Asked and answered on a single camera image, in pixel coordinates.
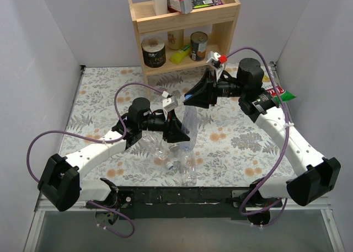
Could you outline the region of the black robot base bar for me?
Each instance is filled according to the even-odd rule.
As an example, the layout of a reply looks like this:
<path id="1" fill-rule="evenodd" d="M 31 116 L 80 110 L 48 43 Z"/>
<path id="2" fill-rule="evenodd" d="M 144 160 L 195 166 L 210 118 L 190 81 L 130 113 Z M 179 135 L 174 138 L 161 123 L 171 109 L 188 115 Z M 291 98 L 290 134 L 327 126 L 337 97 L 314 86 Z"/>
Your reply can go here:
<path id="1" fill-rule="evenodd" d="M 86 208 L 103 209 L 100 220 L 113 225 L 118 219 L 230 218 L 245 220 L 240 208 L 255 188 L 120 186 L 104 201 L 91 201 Z"/>

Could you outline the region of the clear bottle with white cap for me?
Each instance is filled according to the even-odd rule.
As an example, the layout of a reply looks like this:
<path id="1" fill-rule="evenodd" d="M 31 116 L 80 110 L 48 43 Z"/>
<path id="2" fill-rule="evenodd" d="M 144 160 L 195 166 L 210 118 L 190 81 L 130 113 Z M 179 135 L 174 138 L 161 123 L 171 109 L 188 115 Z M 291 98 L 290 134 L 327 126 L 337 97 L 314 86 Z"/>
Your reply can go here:
<path id="1" fill-rule="evenodd" d="M 182 151 L 179 160 L 182 185 L 195 186 L 197 183 L 197 172 L 194 151 Z"/>

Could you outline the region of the clear bottle with blue cap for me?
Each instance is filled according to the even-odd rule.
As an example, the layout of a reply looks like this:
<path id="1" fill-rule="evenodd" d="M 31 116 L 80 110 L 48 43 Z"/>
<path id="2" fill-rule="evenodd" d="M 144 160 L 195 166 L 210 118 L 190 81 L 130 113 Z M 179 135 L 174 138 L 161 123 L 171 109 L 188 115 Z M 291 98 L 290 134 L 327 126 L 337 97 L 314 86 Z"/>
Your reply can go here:
<path id="1" fill-rule="evenodd" d="M 182 130 L 189 136 L 190 141 L 182 142 L 180 148 L 184 152 L 192 151 L 195 147 L 198 134 L 197 109 L 194 106 L 185 106 L 182 121 Z"/>

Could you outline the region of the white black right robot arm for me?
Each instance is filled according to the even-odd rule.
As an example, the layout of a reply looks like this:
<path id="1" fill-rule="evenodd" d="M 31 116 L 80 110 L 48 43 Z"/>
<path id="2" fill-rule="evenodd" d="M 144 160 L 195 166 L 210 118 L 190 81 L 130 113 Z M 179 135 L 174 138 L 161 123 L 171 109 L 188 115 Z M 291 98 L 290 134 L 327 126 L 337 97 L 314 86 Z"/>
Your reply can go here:
<path id="1" fill-rule="evenodd" d="M 304 139 L 275 97 L 263 88 L 263 77 L 256 59 L 242 59 L 236 77 L 224 70 L 220 61 L 212 60 L 200 81 L 185 94 L 184 105 L 207 109 L 216 105 L 218 98 L 237 97 L 241 111 L 285 149 L 295 172 L 292 178 L 267 177 L 254 182 L 249 193 L 251 203 L 260 207 L 270 198 L 288 198 L 306 206 L 332 191 L 341 164 L 336 158 L 326 158 Z"/>

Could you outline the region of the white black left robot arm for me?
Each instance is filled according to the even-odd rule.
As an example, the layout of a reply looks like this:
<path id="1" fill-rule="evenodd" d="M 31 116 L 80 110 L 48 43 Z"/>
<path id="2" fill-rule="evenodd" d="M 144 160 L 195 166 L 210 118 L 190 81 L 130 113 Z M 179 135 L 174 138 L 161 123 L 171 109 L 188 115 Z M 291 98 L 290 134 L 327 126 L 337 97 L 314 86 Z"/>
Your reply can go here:
<path id="1" fill-rule="evenodd" d="M 181 129 L 172 96 L 163 99 L 160 110 L 151 111 L 146 98 L 133 100 L 127 113 L 97 143 L 64 157 L 52 155 L 39 180 L 39 191 L 60 211 L 78 201 L 94 201 L 106 208 L 118 202 L 118 187 L 106 178 L 85 180 L 85 176 L 108 158 L 126 151 L 142 138 L 143 131 L 162 132 L 168 143 L 189 141 Z"/>

